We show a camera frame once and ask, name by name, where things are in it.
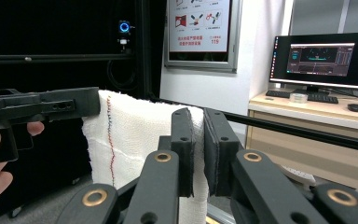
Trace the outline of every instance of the monitor screen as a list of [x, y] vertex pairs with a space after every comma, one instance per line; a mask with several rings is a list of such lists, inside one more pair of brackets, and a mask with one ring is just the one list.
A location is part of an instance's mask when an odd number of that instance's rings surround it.
[[276, 36], [273, 48], [270, 82], [358, 90], [358, 33]]

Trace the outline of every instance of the desk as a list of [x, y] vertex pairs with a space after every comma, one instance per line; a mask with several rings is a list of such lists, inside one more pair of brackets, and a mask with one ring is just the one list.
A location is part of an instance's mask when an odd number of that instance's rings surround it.
[[[251, 99], [249, 116], [358, 138], [358, 113], [347, 108], [358, 99], [336, 97], [338, 105], [296, 104], [263, 92]], [[358, 150], [256, 127], [248, 127], [246, 148], [265, 152], [275, 163], [358, 189]]]

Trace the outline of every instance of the white cloth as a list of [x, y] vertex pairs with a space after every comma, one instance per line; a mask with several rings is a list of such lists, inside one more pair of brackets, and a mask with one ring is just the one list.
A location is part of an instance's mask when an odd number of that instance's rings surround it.
[[196, 139], [194, 197], [180, 198], [179, 223], [205, 223], [208, 184], [203, 173], [203, 111], [183, 105], [154, 104], [113, 91], [99, 91], [101, 113], [84, 118], [94, 183], [119, 189], [138, 177], [147, 155], [157, 150], [161, 135], [171, 135], [171, 115], [187, 107]]

